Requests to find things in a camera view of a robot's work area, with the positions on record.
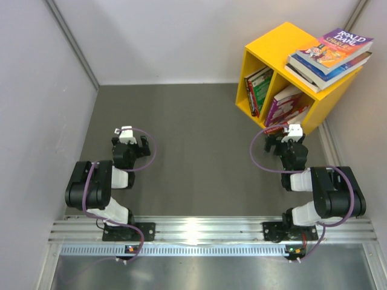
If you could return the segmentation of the dark blue 1984 book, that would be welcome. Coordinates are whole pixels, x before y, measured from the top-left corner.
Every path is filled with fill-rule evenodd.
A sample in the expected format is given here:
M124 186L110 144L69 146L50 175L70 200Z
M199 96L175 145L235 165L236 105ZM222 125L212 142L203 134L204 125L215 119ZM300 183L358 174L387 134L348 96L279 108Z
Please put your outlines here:
M300 80L303 84L305 84L307 87L309 87L313 92L318 93L321 91L320 88L316 86L315 83L310 82L307 80L302 74L300 74L296 69L294 69L291 65L286 64L285 70L288 71L290 74L295 76L298 80Z

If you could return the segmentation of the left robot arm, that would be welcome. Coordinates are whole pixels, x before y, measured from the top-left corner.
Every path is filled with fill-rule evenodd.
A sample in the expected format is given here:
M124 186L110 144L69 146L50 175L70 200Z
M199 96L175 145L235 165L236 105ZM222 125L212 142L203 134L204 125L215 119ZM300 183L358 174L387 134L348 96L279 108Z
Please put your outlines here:
M147 138L119 135L112 138L112 160L95 164L78 161L65 190L65 203L69 208L98 216L105 225L115 227L124 240L132 239L137 226L130 209L120 205L111 195L114 189L131 189L135 183L134 165L139 158L151 155Z

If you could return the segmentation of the blue orange paperback book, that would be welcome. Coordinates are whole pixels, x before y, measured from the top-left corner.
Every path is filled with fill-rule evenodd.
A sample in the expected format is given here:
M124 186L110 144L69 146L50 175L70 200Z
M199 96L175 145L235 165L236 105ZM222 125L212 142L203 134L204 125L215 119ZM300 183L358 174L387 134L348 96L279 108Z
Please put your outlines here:
M372 52L367 51L355 57L353 60L350 60L349 62L337 67L328 74L324 74L319 68L316 68L297 54L292 54L291 56L293 56L295 59L297 59L303 64L302 68L294 69L296 69L300 74L302 74L307 80L315 83L318 88L324 90L339 81L340 79L342 79L343 77L345 77L346 75L348 75L349 73L353 72L355 69L364 65L371 57L371 55Z

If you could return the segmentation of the purple paperback book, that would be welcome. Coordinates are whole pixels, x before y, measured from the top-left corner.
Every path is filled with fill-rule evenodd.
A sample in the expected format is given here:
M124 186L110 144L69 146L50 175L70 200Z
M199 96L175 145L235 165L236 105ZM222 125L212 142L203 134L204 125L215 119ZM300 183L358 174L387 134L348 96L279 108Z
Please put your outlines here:
M264 122L265 127L272 126L287 117L297 105L303 92L295 87L289 85L281 92L273 97L270 110Z

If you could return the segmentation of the red 13-Storey Treehouse book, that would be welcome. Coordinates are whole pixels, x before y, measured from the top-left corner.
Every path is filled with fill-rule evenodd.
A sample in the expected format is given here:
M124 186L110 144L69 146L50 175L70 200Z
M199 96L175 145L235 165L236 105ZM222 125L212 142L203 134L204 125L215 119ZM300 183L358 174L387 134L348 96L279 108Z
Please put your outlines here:
M280 124L286 124L286 125L301 124L305 116L308 114L309 110L310 110L310 105L307 105L295 110L290 115L283 118L282 120L276 121L273 124L271 124L270 126L273 126L273 128L266 130L264 133L268 135L268 134L276 134L280 132L281 130L283 130L283 128L279 126Z

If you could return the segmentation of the green paperback book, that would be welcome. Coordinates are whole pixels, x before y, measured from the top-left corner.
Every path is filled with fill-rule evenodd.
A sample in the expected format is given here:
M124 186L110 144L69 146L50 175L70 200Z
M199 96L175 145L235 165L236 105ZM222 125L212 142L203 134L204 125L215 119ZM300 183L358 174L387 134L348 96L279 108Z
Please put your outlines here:
M273 73L274 71L270 67L265 66L245 78L250 98L252 99L252 105L255 110L255 115L257 117L262 111Z

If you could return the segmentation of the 169-Storey Treehouse book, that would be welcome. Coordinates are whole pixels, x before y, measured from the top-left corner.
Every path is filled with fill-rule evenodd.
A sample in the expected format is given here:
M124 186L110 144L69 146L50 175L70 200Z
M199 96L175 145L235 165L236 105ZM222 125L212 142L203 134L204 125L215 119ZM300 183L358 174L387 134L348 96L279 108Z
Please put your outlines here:
M255 105L254 105L252 94L250 92L249 82L248 82L247 78L244 78L244 83L245 83L245 86L246 86L247 99L249 101L250 113L251 113L252 117L255 117L256 116L256 109L255 109Z

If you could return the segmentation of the light teal paperback book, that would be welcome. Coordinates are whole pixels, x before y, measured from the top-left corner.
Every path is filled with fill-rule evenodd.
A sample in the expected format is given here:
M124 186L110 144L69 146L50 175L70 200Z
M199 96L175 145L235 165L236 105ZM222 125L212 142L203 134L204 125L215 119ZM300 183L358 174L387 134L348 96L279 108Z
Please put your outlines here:
M293 56L289 56L287 58L287 63L291 66L293 66L294 68L302 68L303 64L298 61L297 59L295 59Z

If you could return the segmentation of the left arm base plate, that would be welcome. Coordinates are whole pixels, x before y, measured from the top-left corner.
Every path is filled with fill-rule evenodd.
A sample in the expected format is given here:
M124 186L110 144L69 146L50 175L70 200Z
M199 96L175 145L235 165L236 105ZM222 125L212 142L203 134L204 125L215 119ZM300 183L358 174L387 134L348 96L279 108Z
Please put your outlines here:
M154 241L156 233L154 222L137 222L135 226L143 233L145 242ZM132 228L105 225L102 240L104 242L139 242L141 235Z

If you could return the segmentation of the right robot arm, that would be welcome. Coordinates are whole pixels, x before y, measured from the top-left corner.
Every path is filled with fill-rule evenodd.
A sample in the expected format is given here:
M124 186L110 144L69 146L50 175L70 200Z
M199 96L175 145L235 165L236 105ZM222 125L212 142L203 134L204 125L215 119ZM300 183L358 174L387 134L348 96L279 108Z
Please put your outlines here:
M305 205L289 208L282 214L282 232L288 239L297 239L304 227L323 223L331 218L351 218L366 213L365 197L350 167L306 168L308 149L297 141L283 141L283 134L268 135L264 150L281 160L285 170L281 184L288 192L311 192L313 200Z

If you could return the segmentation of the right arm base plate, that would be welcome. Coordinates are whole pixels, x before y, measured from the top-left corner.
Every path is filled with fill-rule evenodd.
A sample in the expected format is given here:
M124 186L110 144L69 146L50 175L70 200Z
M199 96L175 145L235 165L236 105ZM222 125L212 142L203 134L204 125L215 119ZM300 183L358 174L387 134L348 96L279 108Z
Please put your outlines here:
M312 227L300 227L284 225L282 222L263 222L262 229L264 240L273 243L282 241L317 241L319 239L317 229Z

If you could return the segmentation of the Roald Dahl Charlie book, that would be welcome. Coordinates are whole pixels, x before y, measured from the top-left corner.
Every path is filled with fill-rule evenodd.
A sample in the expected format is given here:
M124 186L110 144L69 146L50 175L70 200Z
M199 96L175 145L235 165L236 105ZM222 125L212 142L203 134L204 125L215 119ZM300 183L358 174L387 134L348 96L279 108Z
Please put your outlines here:
M295 55L329 74L341 65L367 52L374 39L337 28L311 42L303 44Z

